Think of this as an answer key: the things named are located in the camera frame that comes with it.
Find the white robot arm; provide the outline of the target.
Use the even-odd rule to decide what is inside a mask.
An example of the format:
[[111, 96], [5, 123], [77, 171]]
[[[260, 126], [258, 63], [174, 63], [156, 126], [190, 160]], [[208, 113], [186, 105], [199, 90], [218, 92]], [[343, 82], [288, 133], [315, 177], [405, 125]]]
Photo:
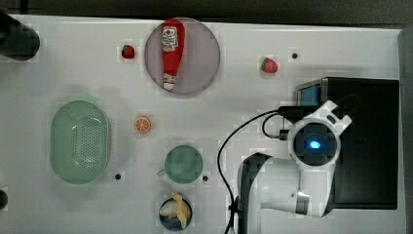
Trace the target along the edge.
[[254, 153], [238, 173], [238, 234], [260, 234], [261, 211], [272, 209], [322, 217], [327, 208], [339, 158], [340, 136], [352, 124], [337, 117], [337, 104], [282, 106], [276, 114], [290, 123], [277, 139], [288, 146], [288, 156]]

